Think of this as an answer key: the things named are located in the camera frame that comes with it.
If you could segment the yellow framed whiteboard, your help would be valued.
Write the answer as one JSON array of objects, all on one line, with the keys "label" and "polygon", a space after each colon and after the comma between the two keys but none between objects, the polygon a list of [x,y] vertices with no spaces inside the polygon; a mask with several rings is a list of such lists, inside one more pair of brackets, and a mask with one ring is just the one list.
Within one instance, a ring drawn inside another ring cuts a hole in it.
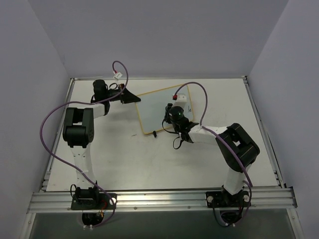
[{"label": "yellow framed whiteboard", "polygon": [[141,101],[135,105],[144,135],[162,131],[164,128],[172,128],[171,124],[161,122],[164,119],[167,104],[174,104],[175,100],[172,98],[180,86],[175,85],[138,95]]}]

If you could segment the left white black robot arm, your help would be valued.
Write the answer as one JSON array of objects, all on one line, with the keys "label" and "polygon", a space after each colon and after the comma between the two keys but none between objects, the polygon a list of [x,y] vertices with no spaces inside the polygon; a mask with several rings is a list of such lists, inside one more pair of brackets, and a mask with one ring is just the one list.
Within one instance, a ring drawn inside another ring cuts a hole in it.
[{"label": "left white black robot arm", "polygon": [[104,80],[93,82],[94,94],[85,108],[68,107],[65,113],[62,136],[70,147],[74,159],[77,184],[74,197],[82,200],[89,209],[100,205],[101,197],[91,160],[91,143],[94,139],[94,119],[110,110],[110,102],[138,103],[141,99],[126,89],[124,84],[109,88]]}]

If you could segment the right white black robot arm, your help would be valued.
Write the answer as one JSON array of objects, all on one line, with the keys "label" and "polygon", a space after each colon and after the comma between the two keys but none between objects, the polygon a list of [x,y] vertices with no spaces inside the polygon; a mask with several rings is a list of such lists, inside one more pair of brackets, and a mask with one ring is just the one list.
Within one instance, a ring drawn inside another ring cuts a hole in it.
[{"label": "right white black robot arm", "polygon": [[180,106],[169,103],[165,108],[163,122],[172,124],[173,133],[180,142],[206,143],[219,147],[229,169],[221,199],[226,205],[234,205],[239,200],[239,192],[244,183],[252,186],[248,170],[260,154],[260,149],[245,129],[238,123],[227,127],[202,126],[190,121]]}]

